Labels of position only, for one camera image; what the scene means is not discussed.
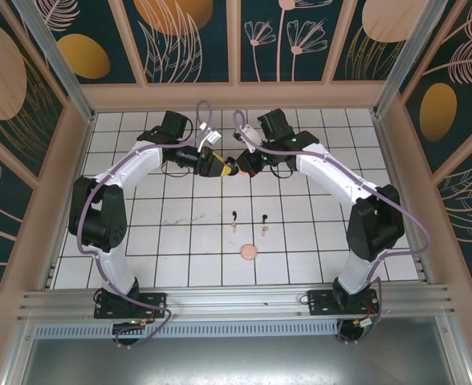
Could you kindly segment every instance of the black bracket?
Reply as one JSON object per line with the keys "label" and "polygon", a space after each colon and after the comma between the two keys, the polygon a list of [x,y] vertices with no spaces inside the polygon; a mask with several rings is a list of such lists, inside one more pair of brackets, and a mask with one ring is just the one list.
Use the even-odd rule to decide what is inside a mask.
{"label": "black bracket", "polygon": [[[138,293],[134,296],[134,299],[147,305],[166,307],[166,293]],[[165,312],[163,310],[156,310],[153,315],[152,310],[134,305],[104,289],[96,296],[95,311],[93,313],[93,318],[95,319],[148,319],[164,317]]]}
{"label": "black bracket", "polygon": [[334,290],[309,290],[307,305],[310,315],[366,315],[368,309],[363,301],[367,302],[376,312],[379,311],[377,293],[374,289],[364,289],[358,294],[349,297],[344,308],[336,301]]}

